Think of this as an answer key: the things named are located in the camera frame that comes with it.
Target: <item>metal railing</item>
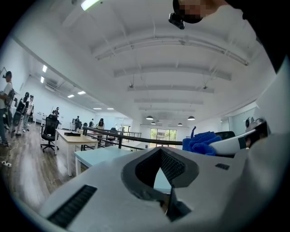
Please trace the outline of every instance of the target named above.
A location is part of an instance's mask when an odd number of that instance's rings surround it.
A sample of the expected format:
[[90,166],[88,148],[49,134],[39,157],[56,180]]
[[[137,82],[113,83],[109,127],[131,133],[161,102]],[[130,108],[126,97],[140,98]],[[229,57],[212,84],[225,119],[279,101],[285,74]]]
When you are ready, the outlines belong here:
[[[100,129],[94,129],[94,128],[90,128],[90,127],[83,127],[82,134],[98,140],[99,147],[118,145],[119,149],[121,149],[122,147],[128,147],[128,148],[132,148],[132,149],[136,149],[136,150],[143,150],[143,148],[125,145],[125,144],[123,144],[123,140],[128,141],[128,142],[129,141],[138,141],[138,142],[154,143],[154,144],[160,144],[160,145],[182,145],[181,141],[152,140],[152,139],[141,138],[141,133],[139,133],[139,132],[123,132],[123,131],[117,131],[117,130],[100,130]],[[86,147],[93,149],[92,147],[90,147],[88,145],[83,145],[83,150],[85,150]]]

